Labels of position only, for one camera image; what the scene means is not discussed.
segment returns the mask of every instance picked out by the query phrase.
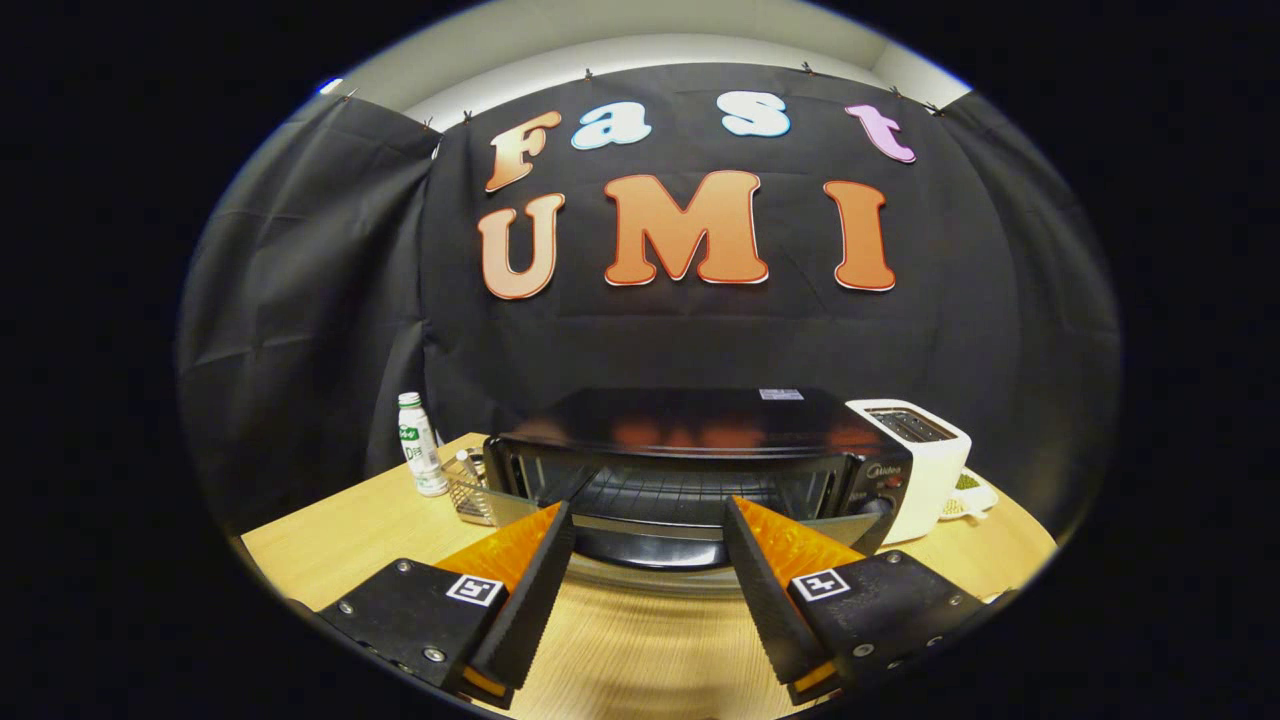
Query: orange letter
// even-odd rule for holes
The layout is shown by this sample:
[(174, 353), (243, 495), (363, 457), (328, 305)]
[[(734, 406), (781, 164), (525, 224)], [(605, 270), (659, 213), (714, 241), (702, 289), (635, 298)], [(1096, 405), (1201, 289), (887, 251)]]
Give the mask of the orange letter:
[(879, 231), (884, 195), (869, 184), (841, 181), (828, 182), (822, 191), (840, 208), (845, 259), (836, 268), (836, 282), (852, 290), (891, 290), (897, 281), (884, 264), (884, 240)]
[(534, 164), (525, 161), (525, 152), (529, 152), (530, 158), (541, 152), (547, 146), (547, 131), (541, 128), (553, 128), (558, 124), (559, 113), (552, 110), (494, 137), (489, 145), (498, 150), (493, 161), (493, 177), (484, 186), (485, 192), (495, 192), (527, 176)]
[(508, 234), (516, 211), (511, 208), (480, 218), (480, 260), (484, 284), (503, 300), (522, 300), (538, 295), (552, 282), (556, 272), (556, 213), (564, 205), (564, 196), (553, 192), (535, 197), (525, 205), (525, 214), (534, 220), (534, 261), (524, 273), (511, 269)]
[(684, 279), (694, 251), (707, 237), (707, 259), (698, 277), (712, 283), (758, 283), (769, 277), (755, 251), (751, 195), (760, 178), (740, 170), (718, 170), (703, 178), (698, 192), (681, 210), (653, 176), (630, 176), (604, 186), (618, 204), (617, 258), (604, 279), (609, 284), (645, 284), (658, 269), (645, 260), (649, 238), (671, 279)]

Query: wooden table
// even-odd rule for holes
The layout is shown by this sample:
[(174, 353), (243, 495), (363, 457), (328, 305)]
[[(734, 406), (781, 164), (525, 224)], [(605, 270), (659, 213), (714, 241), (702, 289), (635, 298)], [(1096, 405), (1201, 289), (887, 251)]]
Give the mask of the wooden table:
[[(440, 448), (452, 457), (485, 436)], [(980, 523), (938, 523), (906, 551), (979, 597), (1019, 588), (1056, 550), (1050, 534), (998, 489)], [(285, 597), (320, 610), (397, 557), (434, 562), (494, 532), (457, 518), (448, 495), (422, 497), (407, 465), (246, 533), (262, 574)], [(746, 603), (727, 597), (622, 592), (567, 577), (525, 687), (509, 711), (531, 720), (773, 719), (796, 712), (760, 646)]]

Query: letter s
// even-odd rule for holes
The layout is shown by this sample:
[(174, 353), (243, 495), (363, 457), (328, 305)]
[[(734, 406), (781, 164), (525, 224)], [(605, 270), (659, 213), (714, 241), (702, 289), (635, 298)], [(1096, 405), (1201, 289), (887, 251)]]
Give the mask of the letter s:
[(721, 123), (733, 135), (777, 137), (791, 129), (791, 119), (781, 97), (771, 92), (733, 90), (716, 99), (716, 106), (728, 113)]

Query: metal basket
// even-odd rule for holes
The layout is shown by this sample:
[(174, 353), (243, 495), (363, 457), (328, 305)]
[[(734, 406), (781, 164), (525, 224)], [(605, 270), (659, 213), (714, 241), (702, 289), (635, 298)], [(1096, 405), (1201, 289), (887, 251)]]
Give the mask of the metal basket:
[(467, 523), (497, 527), (498, 523), (488, 497), (492, 491), (485, 480), (484, 450), (468, 447), (467, 455), (471, 457), (471, 464), (479, 477), (472, 477), (457, 457), (449, 457), (440, 465), (444, 478), (449, 483), (453, 510), (457, 511), (458, 518)]

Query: black backdrop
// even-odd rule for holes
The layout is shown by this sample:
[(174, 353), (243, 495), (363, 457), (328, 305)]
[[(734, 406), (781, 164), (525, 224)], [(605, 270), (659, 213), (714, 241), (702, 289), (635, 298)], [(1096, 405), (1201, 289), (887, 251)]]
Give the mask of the black backdrop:
[[(773, 92), (788, 133), (739, 137), (716, 97)], [(576, 119), (641, 102), (649, 137), (580, 151)], [(844, 106), (870, 104), (915, 154), (882, 155)], [(495, 193), (490, 141), (563, 117), (526, 178)], [(439, 143), (438, 156), (431, 151)], [(755, 173), (769, 278), (709, 284), (659, 270), (612, 287), (616, 208), (603, 186), (657, 176), (686, 205), (714, 170)], [(837, 286), (827, 181), (876, 187), (883, 293)], [(561, 192), (557, 269), (539, 295), (484, 286), (476, 222)], [(705, 246), (698, 251), (698, 263)], [(535, 92), (443, 138), (358, 100), (317, 97), (253, 156), (192, 261), (178, 348), (188, 442), (215, 515), (243, 532), (401, 462), (394, 398), (422, 389), (445, 438), (506, 429), (581, 387), (824, 386), (897, 397), (974, 438), (970, 465), (1051, 532), (1101, 473), (1119, 392), (1116, 309), (1065, 183), (975, 95), (933, 117), (893, 94), (740, 64), (643, 68)]]

